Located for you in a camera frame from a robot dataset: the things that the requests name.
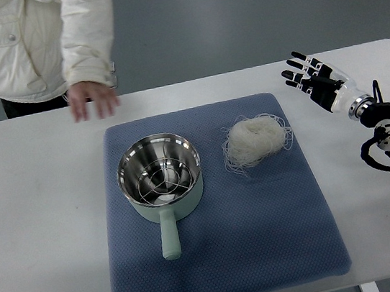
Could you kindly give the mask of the person's bare hand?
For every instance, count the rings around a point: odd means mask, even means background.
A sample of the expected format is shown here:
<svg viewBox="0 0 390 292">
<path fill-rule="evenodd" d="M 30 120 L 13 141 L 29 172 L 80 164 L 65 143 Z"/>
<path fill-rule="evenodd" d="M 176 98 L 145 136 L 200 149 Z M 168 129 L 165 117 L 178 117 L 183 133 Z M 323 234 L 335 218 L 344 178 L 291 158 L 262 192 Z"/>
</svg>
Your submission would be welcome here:
<svg viewBox="0 0 390 292">
<path fill-rule="evenodd" d="M 97 117 L 113 116 L 121 104 L 117 92 L 108 85 L 92 81 L 80 81 L 71 85 L 66 93 L 68 105 L 74 121 L 89 119 L 87 103 L 92 102 Z"/>
</svg>

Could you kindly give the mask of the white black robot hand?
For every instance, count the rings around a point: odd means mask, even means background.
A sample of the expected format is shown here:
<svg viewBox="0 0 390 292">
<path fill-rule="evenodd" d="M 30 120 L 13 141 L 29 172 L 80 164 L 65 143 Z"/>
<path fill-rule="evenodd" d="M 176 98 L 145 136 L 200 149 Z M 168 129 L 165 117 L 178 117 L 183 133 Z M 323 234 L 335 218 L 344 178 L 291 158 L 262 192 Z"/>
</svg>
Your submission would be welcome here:
<svg viewBox="0 0 390 292">
<path fill-rule="evenodd" d="M 281 73 L 286 85 L 307 94 L 322 109 L 347 113 L 356 121 L 366 107 L 375 103 L 374 97 L 360 90 L 339 68 L 296 51 L 291 56 L 286 61 L 289 69 Z"/>
</svg>

